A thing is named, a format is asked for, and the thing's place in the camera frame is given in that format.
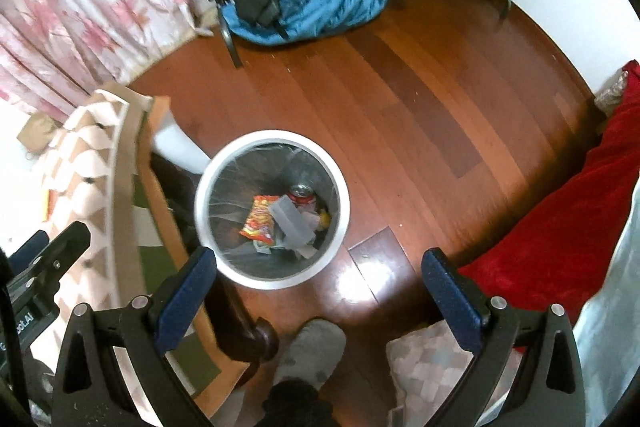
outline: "trash can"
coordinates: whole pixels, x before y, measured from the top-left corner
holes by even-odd
[[[254,196],[286,194],[292,185],[313,189],[328,208],[331,224],[318,251],[299,259],[292,251],[258,252],[240,231]],[[340,248],[349,224],[347,184],[335,161],[304,136],[265,130],[241,136],[207,166],[194,204],[200,243],[216,254],[218,270],[255,289],[282,289],[311,279]]]

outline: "green fabric patch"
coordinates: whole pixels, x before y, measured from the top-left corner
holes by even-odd
[[[133,175],[133,205],[141,208],[149,208],[149,200],[146,199],[145,187],[140,176]]]
[[[170,275],[178,272],[165,247],[138,247],[146,292],[153,293]]]
[[[186,337],[171,354],[196,390],[194,396],[202,393],[220,374],[219,368],[209,358],[196,333]]]

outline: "curtain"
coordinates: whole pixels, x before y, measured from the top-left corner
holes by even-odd
[[[196,36],[207,0],[0,0],[0,97],[66,120]]]

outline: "red blanket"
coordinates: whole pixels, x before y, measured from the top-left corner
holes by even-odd
[[[525,216],[494,248],[460,269],[488,296],[543,311],[561,303],[574,323],[602,286],[630,211],[640,168],[640,66],[625,66],[622,104],[582,171]]]

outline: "gray slipper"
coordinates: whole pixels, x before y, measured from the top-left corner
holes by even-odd
[[[273,384],[300,378],[319,390],[340,362],[346,344],[344,331],[335,324],[324,319],[309,321],[284,352]]]

